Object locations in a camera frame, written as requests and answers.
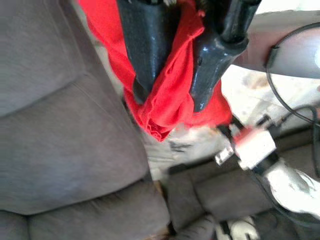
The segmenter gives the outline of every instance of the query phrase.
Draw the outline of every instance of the red fabric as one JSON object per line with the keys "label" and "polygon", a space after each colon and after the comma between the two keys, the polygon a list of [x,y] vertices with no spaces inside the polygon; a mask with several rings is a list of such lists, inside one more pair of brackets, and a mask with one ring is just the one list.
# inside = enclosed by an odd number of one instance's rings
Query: red fabric
{"label": "red fabric", "polygon": [[189,94],[193,78],[193,40],[204,31],[202,12],[196,11],[195,0],[178,0],[181,18],[171,53],[143,105],[133,96],[135,71],[128,60],[116,0],[79,0],[87,15],[89,27],[105,45],[110,65],[124,85],[124,97],[136,122],[146,132],[163,141],[177,124],[216,126],[229,124],[232,113],[216,85],[211,101],[200,113],[193,113]]}

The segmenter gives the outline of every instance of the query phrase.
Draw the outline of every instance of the black cord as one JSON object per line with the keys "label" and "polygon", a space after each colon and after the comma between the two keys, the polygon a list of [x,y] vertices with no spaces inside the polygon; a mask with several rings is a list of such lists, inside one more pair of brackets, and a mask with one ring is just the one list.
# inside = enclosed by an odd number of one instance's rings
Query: black cord
{"label": "black cord", "polygon": [[[314,164],[314,169],[315,169],[315,173],[317,175],[318,178],[320,178],[320,159],[319,159],[319,151],[318,151],[318,144],[317,142],[319,141],[319,134],[318,134],[318,127],[320,127],[319,124],[319,120],[318,120],[318,116],[317,116],[317,109],[312,106],[312,105],[303,105],[300,106],[296,109],[292,109],[283,99],[282,97],[279,95],[277,88],[275,87],[272,78],[271,78],[271,72],[270,69],[272,68],[275,58],[277,56],[277,52],[280,49],[280,45],[287,39],[289,39],[290,37],[299,34],[303,31],[309,30],[309,29],[313,29],[313,28],[318,28],[320,27],[320,22],[316,22],[316,23],[312,23],[303,27],[300,27],[292,32],[290,32],[288,35],[286,35],[284,38],[282,38],[280,41],[278,41],[276,43],[276,45],[274,45],[271,50],[270,53],[268,55],[266,64],[265,64],[265,72],[266,72],[266,76],[267,76],[267,81],[271,87],[272,92],[274,93],[275,97],[278,99],[278,101],[289,111],[289,113],[284,116],[282,118],[282,123],[285,122],[290,116],[295,115],[296,117],[312,124],[312,160],[313,160],[313,164]],[[309,109],[312,112],[312,119],[298,113],[298,111],[302,110],[302,109]]]}
{"label": "black cord", "polygon": [[257,178],[256,174],[253,172],[250,172],[250,176],[253,179],[253,181],[259,186],[259,188],[262,190],[263,194],[266,196],[266,198],[271,202],[272,206],[283,216],[291,220],[293,223],[306,227],[306,228],[318,228],[319,223],[318,222],[311,222],[311,221],[305,221],[298,219],[297,217],[293,215],[289,215],[288,210],[280,206],[269,194],[269,191],[266,189],[265,185]]}

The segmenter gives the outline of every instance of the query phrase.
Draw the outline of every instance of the cable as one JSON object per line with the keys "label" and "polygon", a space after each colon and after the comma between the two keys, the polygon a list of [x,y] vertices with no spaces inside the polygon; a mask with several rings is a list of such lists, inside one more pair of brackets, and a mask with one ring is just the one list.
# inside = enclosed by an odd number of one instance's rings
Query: cable
{"label": "cable", "polygon": [[[313,29],[313,28],[318,28],[320,27],[320,22],[316,22],[316,23],[312,23],[303,27],[300,27],[292,32],[290,32],[289,34],[287,34],[285,37],[283,37],[280,41],[278,41],[270,50],[269,55],[267,57],[266,60],[266,64],[265,64],[265,73],[266,73],[266,77],[267,77],[267,81],[271,87],[271,90],[273,92],[273,94],[275,95],[275,97],[278,99],[278,101],[289,111],[289,113],[284,116],[282,118],[282,123],[284,123],[290,116],[295,115],[296,117],[312,124],[312,159],[313,159],[313,164],[314,164],[314,169],[315,169],[315,173],[317,175],[318,178],[320,178],[320,159],[319,156],[320,153],[318,152],[318,138],[319,138],[319,134],[318,134],[318,130],[317,128],[320,127],[319,124],[319,120],[318,120],[318,116],[317,116],[317,109],[312,106],[312,105],[303,105],[300,106],[296,109],[292,109],[280,96],[280,94],[277,91],[276,86],[273,83],[272,77],[271,77],[271,72],[270,69],[272,68],[275,58],[277,56],[278,50],[280,49],[280,45],[287,39],[289,39],[290,37],[299,34],[303,31],[309,30],[309,29]],[[312,112],[312,119],[298,113],[298,111],[300,111],[301,109],[309,109]]]}
{"label": "cable", "polygon": [[263,194],[266,196],[266,198],[271,202],[272,206],[283,216],[291,220],[293,223],[306,227],[306,228],[318,228],[319,223],[317,222],[311,222],[311,221],[305,221],[298,219],[295,216],[289,215],[288,210],[280,206],[278,203],[275,202],[275,200],[270,196],[268,190],[264,186],[264,184],[257,178],[256,174],[253,172],[250,172],[250,177],[253,179],[253,181],[259,186],[259,188],[262,190]]}

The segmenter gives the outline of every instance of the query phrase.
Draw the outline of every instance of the red cloth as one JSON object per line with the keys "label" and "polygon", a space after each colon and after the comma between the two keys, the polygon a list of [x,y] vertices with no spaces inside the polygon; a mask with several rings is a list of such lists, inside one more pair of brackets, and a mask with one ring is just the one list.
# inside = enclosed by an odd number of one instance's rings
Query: red cloth
{"label": "red cloth", "polygon": [[194,113],[189,94],[193,78],[193,40],[204,31],[201,13],[195,0],[178,0],[181,18],[165,67],[157,77],[143,105],[134,100],[135,71],[128,60],[121,20],[116,0],[79,0],[88,24],[105,45],[110,65],[124,85],[124,97],[136,122],[146,132],[163,141],[178,124],[216,126],[229,124],[232,113],[221,93],[221,81],[216,85],[211,101],[199,113]]}

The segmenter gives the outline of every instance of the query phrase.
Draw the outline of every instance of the floor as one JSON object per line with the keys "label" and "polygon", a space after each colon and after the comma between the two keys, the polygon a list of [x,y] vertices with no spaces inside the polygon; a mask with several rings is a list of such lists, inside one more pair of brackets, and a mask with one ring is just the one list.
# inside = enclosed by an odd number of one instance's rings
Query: floor
{"label": "floor", "polygon": [[[110,67],[106,49],[90,33],[77,1],[73,3],[116,92],[122,97],[123,87]],[[281,5],[278,0],[263,0],[257,13],[314,9],[320,10],[320,1],[290,0]],[[280,95],[292,107],[320,103],[320,79],[282,75],[273,75],[273,79]],[[244,124],[254,124],[263,114],[277,119],[287,112],[273,95],[263,72],[231,65],[222,76],[222,92],[234,115]],[[186,130],[180,125],[161,143],[146,133],[142,137],[154,180],[165,179],[170,166],[210,157],[227,143],[216,129],[208,126]]]}

